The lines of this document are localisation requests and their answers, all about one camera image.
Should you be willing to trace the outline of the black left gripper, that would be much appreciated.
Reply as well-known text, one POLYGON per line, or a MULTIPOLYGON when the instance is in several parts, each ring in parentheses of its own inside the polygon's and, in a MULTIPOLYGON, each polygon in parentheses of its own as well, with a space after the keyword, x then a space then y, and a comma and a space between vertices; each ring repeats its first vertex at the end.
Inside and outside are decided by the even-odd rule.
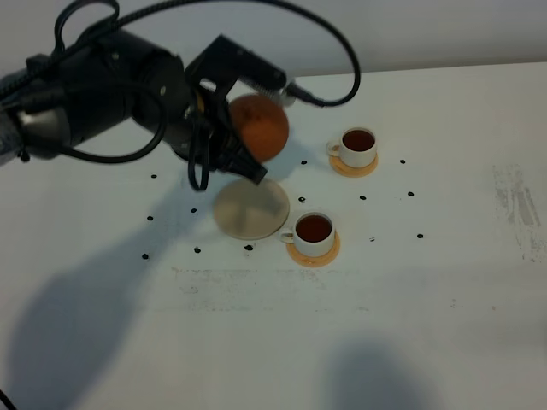
POLYGON ((239 141, 227 107, 234 80, 220 82, 213 90, 174 83, 173 150, 190 170, 222 171, 261 183, 268 170, 239 141))

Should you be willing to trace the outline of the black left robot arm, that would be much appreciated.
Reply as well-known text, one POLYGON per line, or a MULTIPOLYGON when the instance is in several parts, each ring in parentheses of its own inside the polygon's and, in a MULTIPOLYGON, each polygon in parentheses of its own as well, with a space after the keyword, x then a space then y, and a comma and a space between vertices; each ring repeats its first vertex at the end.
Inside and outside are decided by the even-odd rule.
POLYGON ((266 169, 244 146, 226 100, 240 80, 276 92, 286 76, 223 36, 185 66, 179 56, 119 30, 2 100, 1 160, 65 155, 114 165, 136 161, 164 143, 186 162, 194 190, 205 190, 217 170, 259 183, 266 169), (125 155, 79 150, 125 120, 152 132, 152 140, 125 155))

